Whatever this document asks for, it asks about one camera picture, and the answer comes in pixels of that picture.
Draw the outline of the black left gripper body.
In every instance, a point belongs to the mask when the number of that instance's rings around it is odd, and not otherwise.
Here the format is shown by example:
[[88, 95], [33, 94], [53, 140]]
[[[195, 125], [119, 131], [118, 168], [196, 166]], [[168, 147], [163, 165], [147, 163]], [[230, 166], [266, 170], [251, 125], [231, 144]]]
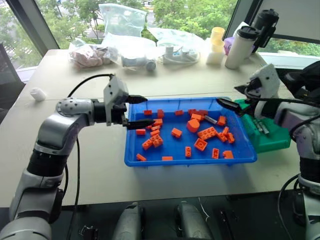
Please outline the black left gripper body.
[[122, 125], [127, 127], [129, 120], [126, 118], [125, 113], [127, 111], [126, 102], [128, 101], [127, 96], [116, 96], [111, 100], [111, 122], [115, 125]]

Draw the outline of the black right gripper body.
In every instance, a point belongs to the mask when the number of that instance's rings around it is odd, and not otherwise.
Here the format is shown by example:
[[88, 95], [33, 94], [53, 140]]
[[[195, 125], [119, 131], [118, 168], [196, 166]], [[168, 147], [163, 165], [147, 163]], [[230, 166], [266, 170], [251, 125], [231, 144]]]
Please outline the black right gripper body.
[[249, 92], [245, 92], [246, 100], [244, 102], [248, 104], [248, 106], [243, 109], [243, 114], [247, 114], [253, 117], [256, 106], [258, 104], [258, 100], [256, 99], [259, 99], [261, 97], [262, 84], [259, 79], [253, 79], [247, 85], [250, 85], [252, 87], [252, 90], [250, 90]]

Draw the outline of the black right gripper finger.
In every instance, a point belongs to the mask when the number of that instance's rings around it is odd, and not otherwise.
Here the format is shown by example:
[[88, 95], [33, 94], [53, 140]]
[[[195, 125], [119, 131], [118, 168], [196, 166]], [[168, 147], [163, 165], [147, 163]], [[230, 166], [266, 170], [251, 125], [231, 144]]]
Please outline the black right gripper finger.
[[222, 106], [223, 108], [226, 108], [230, 111], [233, 111], [234, 113], [236, 113], [238, 116], [242, 116], [243, 115], [243, 109], [241, 108], [241, 106], [229, 99], [226, 98], [217, 98], [216, 102]]
[[234, 89], [237, 90], [239, 93], [245, 95], [246, 92], [248, 93], [249, 91], [252, 90], [252, 87], [248, 84], [243, 84], [243, 85], [235, 86]]

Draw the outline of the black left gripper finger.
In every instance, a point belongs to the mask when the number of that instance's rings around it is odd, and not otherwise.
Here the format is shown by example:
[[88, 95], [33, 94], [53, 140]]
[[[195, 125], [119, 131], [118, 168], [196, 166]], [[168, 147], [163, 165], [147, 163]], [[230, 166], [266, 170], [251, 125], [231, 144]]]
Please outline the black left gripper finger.
[[137, 129], [143, 129], [148, 126], [152, 126], [154, 124], [153, 119], [140, 119], [137, 121], [124, 121], [122, 123], [123, 127], [126, 127], [128, 130], [137, 130]]
[[147, 101], [148, 99], [141, 95], [129, 95], [125, 100], [129, 104], [140, 104]]

